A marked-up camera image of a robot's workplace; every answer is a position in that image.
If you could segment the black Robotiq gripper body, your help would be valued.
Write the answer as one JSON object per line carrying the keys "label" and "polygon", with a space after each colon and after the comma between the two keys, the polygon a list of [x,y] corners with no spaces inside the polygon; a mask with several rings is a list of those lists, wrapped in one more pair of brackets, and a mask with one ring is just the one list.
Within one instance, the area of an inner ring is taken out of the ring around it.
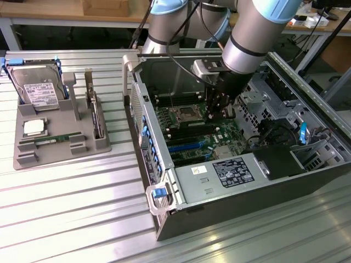
{"label": "black Robotiq gripper body", "polygon": [[215,84],[215,97],[228,96],[236,98],[251,80],[252,74],[241,74],[234,71],[218,71]]}

